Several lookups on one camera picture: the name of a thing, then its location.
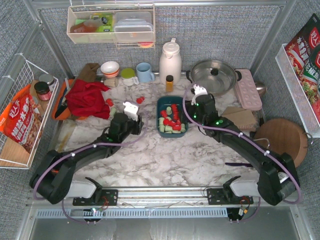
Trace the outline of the teal storage basket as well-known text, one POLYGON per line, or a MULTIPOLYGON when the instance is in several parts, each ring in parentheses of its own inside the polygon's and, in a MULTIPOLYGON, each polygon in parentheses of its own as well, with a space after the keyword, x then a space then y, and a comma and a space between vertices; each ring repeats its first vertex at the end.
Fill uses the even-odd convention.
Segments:
MULTIPOLYGON (((156 105, 156 127, 157 127, 158 133, 161 137, 163 137, 163 138, 181 138, 188 131, 189 124, 188 124, 187 118, 186 118, 184 110, 183 110, 182 101, 183 101, 183 98, 180 96, 162 96, 158 99, 157 105, 156 105), (179 119, 181 121, 181 130, 180 130, 181 133, 172 133, 173 130, 167 131, 167 132, 160 132, 159 118, 162 117, 160 112, 163 110, 166 111, 166 108, 171 107, 172 104, 177 105, 177 109, 179 112, 179 119)), ((173 112, 171 115, 167 115, 166 118, 169 119, 170 121, 176 122, 175 120, 173 120, 173 112)))

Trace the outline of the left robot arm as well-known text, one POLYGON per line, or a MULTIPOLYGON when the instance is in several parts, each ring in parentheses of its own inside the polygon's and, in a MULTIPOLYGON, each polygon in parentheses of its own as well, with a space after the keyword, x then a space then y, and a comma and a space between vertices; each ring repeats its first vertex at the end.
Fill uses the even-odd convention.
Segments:
POLYGON ((66 198, 83 198, 97 204, 102 199, 102 186, 86 177, 75 180, 74 174, 85 166, 111 157, 120 148, 131 145, 126 142, 130 135, 142 139, 148 129, 148 119, 139 114, 139 107, 129 101, 123 103, 123 112, 115 113, 110 126, 92 143, 83 147, 57 152, 49 151, 30 179, 33 198, 47 200, 55 205, 66 198))

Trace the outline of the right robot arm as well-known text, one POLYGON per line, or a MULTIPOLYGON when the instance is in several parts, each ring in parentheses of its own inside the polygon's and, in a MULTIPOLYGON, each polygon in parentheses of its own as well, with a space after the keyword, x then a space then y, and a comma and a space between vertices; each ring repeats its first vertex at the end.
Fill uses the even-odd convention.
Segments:
POLYGON ((257 144, 244 134, 229 119, 218 115, 215 98, 197 84, 190 84, 186 93, 193 97, 186 105, 187 94, 183 95, 182 108, 188 121, 202 128, 206 136, 226 145, 247 160, 258 172, 257 190, 260 197, 269 205, 280 202, 289 204, 287 199, 297 193, 292 204, 302 201, 299 177, 292 157, 288 153, 278 154, 257 144))

